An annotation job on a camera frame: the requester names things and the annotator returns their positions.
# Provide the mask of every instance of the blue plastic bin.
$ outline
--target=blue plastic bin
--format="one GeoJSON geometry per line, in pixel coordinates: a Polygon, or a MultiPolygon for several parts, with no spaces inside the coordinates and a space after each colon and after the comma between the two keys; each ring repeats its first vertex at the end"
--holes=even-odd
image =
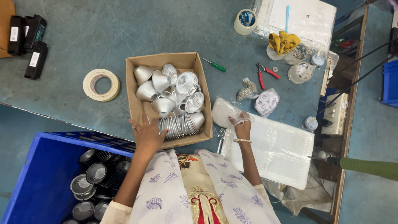
{"type": "Polygon", "coordinates": [[[384,91],[382,104],[398,108],[398,60],[384,65],[384,91]]]}
{"type": "Polygon", "coordinates": [[[59,224],[71,217],[75,199],[70,182],[82,169],[88,147],[133,156],[135,143],[98,132],[35,135],[4,213],[2,224],[59,224]]]}

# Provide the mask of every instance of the screwdriver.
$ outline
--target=screwdriver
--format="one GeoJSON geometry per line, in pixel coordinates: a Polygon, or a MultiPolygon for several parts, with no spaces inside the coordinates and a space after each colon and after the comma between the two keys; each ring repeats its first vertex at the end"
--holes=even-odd
{"type": "Polygon", "coordinates": [[[368,161],[360,159],[351,159],[347,157],[340,157],[340,158],[327,157],[326,159],[321,159],[313,156],[308,156],[308,157],[311,159],[318,159],[325,161],[328,164],[339,166],[342,169],[372,174],[393,181],[398,181],[398,163],[368,161]]]}
{"type": "Polygon", "coordinates": [[[204,58],[202,58],[202,59],[205,60],[205,61],[207,61],[207,62],[209,62],[209,63],[211,64],[211,66],[216,67],[216,69],[218,69],[218,70],[220,70],[220,71],[222,71],[222,72],[225,72],[225,71],[226,71],[226,68],[224,68],[223,66],[218,65],[218,64],[216,64],[216,63],[214,63],[214,62],[210,62],[210,61],[208,61],[208,60],[206,60],[206,59],[204,59],[204,58]]]}

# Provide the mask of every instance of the hand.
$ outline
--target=hand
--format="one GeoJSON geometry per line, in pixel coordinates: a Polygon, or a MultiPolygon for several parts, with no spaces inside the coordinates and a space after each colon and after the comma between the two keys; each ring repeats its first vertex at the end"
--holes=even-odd
{"type": "Polygon", "coordinates": [[[245,122],[240,122],[237,124],[237,121],[229,116],[229,121],[235,126],[235,133],[238,139],[246,139],[250,140],[250,129],[252,128],[252,122],[250,121],[249,115],[242,111],[239,115],[239,120],[247,120],[245,122]]]}
{"type": "Polygon", "coordinates": [[[142,113],[142,127],[131,119],[129,122],[134,128],[133,135],[136,146],[134,155],[138,154],[147,159],[152,158],[152,156],[160,149],[169,129],[163,130],[159,135],[159,119],[153,119],[152,124],[150,125],[146,113],[142,113]]]}

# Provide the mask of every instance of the cardboard box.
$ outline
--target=cardboard box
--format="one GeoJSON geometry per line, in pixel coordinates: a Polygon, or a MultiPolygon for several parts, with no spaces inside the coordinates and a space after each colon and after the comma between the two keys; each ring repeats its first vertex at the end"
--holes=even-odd
{"type": "Polygon", "coordinates": [[[196,52],[188,53],[164,53],[157,55],[147,55],[139,57],[129,57],[126,59],[126,81],[127,81],[127,96],[129,99],[129,108],[131,119],[142,125],[142,113],[146,112],[150,122],[154,118],[160,116],[152,109],[152,104],[149,101],[139,100],[135,92],[137,91],[137,80],[134,77],[134,69],[138,65],[155,68],[155,70],[162,70],[164,64],[172,64],[175,68],[179,69],[181,73],[190,71],[198,75],[199,85],[202,93],[205,96],[205,108],[202,111],[206,121],[199,130],[199,134],[188,136],[172,141],[165,141],[161,149],[168,149],[183,145],[190,145],[200,141],[209,140],[213,137],[213,118],[211,114],[211,104],[209,90],[205,73],[203,71],[202,63],[199,54],[196,52]]]}
{"type": "Polygon", "coordinates": [[[0,58],[12,57],[7,54],[11,16],[15,16],[15,4],[11,0],[0,0],[0,58]]]}

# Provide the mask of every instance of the blue pen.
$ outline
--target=blue pen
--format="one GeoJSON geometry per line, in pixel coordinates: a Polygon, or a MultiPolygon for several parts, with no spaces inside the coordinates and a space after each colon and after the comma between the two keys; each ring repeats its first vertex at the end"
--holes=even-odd
{"type": "Polygon", "coordinates": [[[286,26],[285,26],[285,31],[287,33],[287,25],[289,24],[289,11],[290,11],[290,5],[286,6],[286,26]]]}

